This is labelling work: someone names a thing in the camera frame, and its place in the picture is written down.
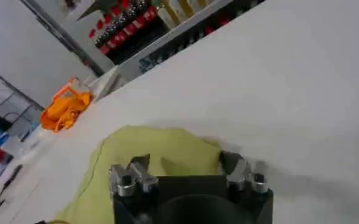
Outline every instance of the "yellow-green cloth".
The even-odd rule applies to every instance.
[[[216,175],[220,147],[180,128],[125,126],[91,154],[90,165],[74,200],[57,215],[71,224],[112,224],[108,192],[112,164],[126,167],[134,156],[150,154],[148,172],[155,176]]]

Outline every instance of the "white wall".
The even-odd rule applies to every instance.
[[[102,54],[89,39],[88,34],[92,28],[96,28],[96,23],[102,18],[99,11],[76,22],[74,15],[63,12],[56,1],[35,0],[68,34],[79,44],[79,46],[105,71],[112,69],[113,62]],[[81,8],[86,9],[93,0],[81,0]]]
[[[42,106],[70,77],[92,72],[17,0],[0,0],[0,75]]]

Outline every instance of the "white table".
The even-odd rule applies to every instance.
[[[359,4],[268,0],[101,99],[49,135],[0,223],[53,218],[98,142],[127,124],[217,136],[266,161],[274,223],[359,223]]]

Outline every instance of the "store shelf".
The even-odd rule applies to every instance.
[[[70,11],[66,17],[67,22],[73,21],[76,22],[81,15],[95,2],[95,0],[81,0],[81,2],[76,5],[75,9]]]
[[[150,45],[146,46],[143,50],[139,51],[137,54],[130,57],[128,60],[124,61],[120,64],[119,68],[121,71],[126,71],[123,73],[123,76],[127,80],[132,80],[141,75],[139,70],[139,60],[144,58],[145,56],[149,55],[156,49],[162,47],[166,43],[173,40],[175,37],[186,32],[189,28],[193,27],[195,24],[203,21],[204,19],[208,18],[213,13],[217,12],[219,9],[223,8],[227,4],[233,2],[233,0],[218,0],[210,5],[206,6],[200,12],[196,13],[194,16],[180,24],[179,26],[175,27],[174,29],[170,30],[164,36],[160,37]]]

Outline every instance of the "yellow cloth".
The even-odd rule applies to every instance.
[[[90,157],[90,165],[74,200],[56,216],[71,224],[112,224],[108,169],[128,165],[149,153],[148,172],[156,176],[216,175],[220,147],[179,128],[125,126],[106,139]]]
[[[78,115],[91,102],[91,93],[57,98],[41,115],[41,126],[54,132],[74,125]]]

